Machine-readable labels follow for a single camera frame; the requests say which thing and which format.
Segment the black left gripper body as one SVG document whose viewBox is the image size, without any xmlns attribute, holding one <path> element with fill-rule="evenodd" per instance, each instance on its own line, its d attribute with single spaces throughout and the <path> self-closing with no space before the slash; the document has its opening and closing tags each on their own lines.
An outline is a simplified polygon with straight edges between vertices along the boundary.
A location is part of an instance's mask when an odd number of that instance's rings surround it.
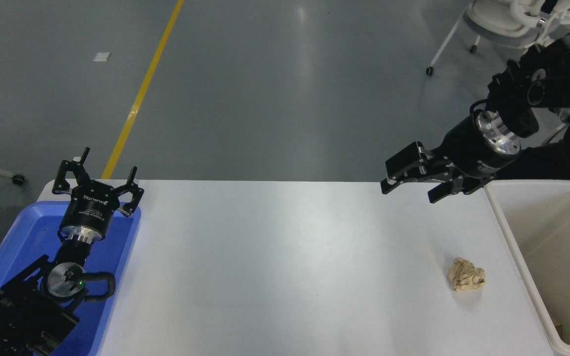
<svg viewBox="0 0 570 356">
<path fill-rule="evenodd" d="M 89 181 L 75 187 L 71 201 L 60 224 L 61 233 L 69 233 L 77 227 L 85 227 L 97 233 L 106 233 L 119 199 L 111 185 Z"/>
</svg>

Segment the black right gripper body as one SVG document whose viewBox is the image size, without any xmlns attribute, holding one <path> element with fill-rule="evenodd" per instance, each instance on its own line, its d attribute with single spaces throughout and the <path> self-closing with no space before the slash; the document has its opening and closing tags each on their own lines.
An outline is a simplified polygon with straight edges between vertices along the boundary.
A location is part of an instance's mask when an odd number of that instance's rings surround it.
<svg viewBox="0 0 570 356">
<path fill-rule="evenodd" d="M 448 131 L 436 153 L 464 176 L 462 192 L 472 194 L 516 159 L 516 135 L 498 116 L 468 116 Z"/>
</svg>

